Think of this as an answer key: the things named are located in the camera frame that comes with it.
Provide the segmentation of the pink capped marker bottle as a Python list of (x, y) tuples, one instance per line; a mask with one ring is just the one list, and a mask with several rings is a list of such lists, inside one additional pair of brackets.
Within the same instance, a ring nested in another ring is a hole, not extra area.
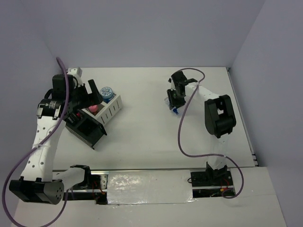
[(96, 114), (98, 113), (98, 105), (92, 105), (88, 108), (88, 110), (92, 113), (92, 114)]

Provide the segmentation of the blue capped pen pack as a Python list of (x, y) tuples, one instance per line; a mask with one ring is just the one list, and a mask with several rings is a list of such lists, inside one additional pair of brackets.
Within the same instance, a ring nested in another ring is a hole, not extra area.
[(178, 116), (178, 117), (182, 115), (181, 112), (179, 112), (179, 110), (177, 108), (173, 107), (172, 109), (170, 109), (169, 98), (168, 97), (166, 97), (164, 99), (164, 102), (168, 106), (169, 110), (172, 112), (173, 115)]

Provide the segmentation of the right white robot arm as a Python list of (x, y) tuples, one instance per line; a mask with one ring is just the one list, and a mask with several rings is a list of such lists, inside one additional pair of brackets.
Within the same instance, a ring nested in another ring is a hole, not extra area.
[[(178, 126), (178, 148), (187, 157), (207, 157), (206, 181), (217, 185), (227, 171), (226, 144), (229, 135), (236, 126), (236, 117), (229, 95), (219, 95), (203, 87), (201, 82), (205, 74), (194, 68), (183, 68), (173, 73), (168, 82), (166, 102), (169, 109), (180, 116)], [(181, 127), (192, 100), (204, 105), (203, 123), (211, 136), (213, 151), (203, 155), (187, 154), (181, 146)]]

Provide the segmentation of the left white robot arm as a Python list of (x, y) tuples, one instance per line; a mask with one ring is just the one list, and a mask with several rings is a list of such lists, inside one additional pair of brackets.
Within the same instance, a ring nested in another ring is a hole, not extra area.
[(38, 104), (34, 151), (20, 178), (9, 183), (9, 190), (24, 202), (55, 205), (66, 190), (93, 185), (87, 165), (72, 165), (53, 177), (54, 156), (64, 128), (91, 148), (107, 134), (102, 123), (84, 112), (103, 101), (94, 80), (88, 81), (91, 93), (73, 75), (55, 75), (52, 83), (53, 87)]

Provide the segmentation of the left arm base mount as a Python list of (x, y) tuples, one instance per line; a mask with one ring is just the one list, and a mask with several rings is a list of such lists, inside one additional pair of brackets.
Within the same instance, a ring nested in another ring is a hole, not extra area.
[(93, 201), (97, 205), (107, 205), (108, 174), (93, 173), (89, 166), (73, 165), (64, 172), (54, 175), (63, 183), (60, 189), (62, 199), (67, 201)]

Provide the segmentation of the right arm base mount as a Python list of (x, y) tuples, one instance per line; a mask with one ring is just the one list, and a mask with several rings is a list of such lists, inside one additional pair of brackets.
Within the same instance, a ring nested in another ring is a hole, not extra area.
[(236, 194), (227, 165), (213, 169), (207, 163), (204, 171), (191, 172), (187, 182), (192, 186), (193, 198), (233, 197)]

